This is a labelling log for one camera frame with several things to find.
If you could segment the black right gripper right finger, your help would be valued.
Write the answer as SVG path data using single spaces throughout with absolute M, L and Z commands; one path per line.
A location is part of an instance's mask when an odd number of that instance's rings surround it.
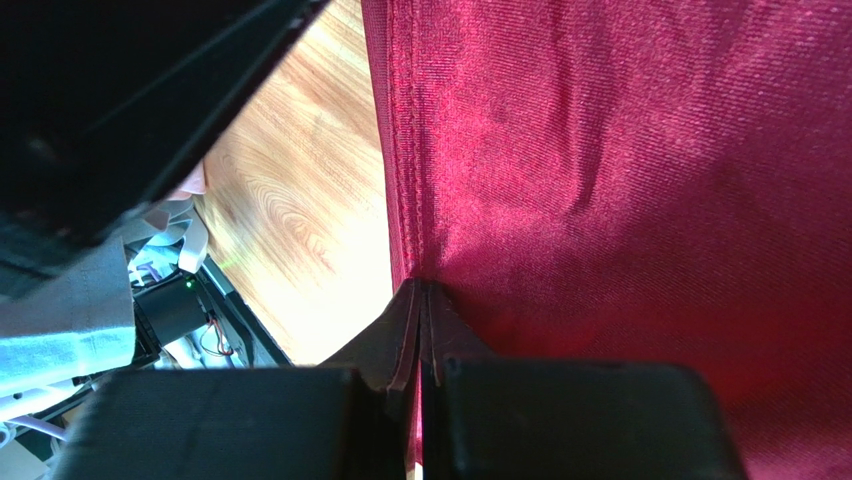
M 743 479 L 715 396 L 679 365 L 497 355 L 422 286 L 428 479 Z

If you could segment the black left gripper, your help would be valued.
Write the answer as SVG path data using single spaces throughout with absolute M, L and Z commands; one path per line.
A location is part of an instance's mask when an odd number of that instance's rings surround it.
M 58 278 L 190 174 L 322 1 L 5 1 L 1 296 Z

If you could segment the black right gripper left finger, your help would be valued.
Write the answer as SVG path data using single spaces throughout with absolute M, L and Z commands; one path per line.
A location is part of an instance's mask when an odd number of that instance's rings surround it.
M 57 479 L 403 479 L 419 281 L 315 367 L 113 375 Z

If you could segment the red cloth napkin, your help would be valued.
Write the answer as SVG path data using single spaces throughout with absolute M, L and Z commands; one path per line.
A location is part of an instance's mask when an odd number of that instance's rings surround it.
M 851 475 L 847 1 L 366 1 L 395 281 L 504 354 L 679 363 Z

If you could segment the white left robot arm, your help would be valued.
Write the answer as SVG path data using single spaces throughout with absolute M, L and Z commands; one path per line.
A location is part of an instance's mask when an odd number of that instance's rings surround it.
M 321 1 L 1 5 L 1 416 L 128 364 L 121 239 L 195 169 Z

